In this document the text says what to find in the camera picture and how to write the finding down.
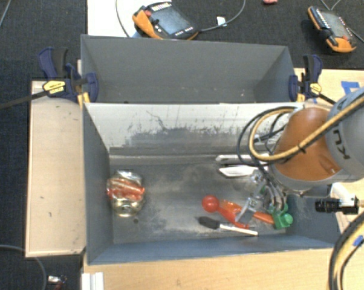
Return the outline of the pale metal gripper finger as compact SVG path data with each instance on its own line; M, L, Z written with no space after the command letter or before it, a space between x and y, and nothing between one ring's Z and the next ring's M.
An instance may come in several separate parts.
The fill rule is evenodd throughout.
M252 219L253 215L261 208L261 199L247 198L245 204L242 206L241 211L238 213L238 222L247 225Z

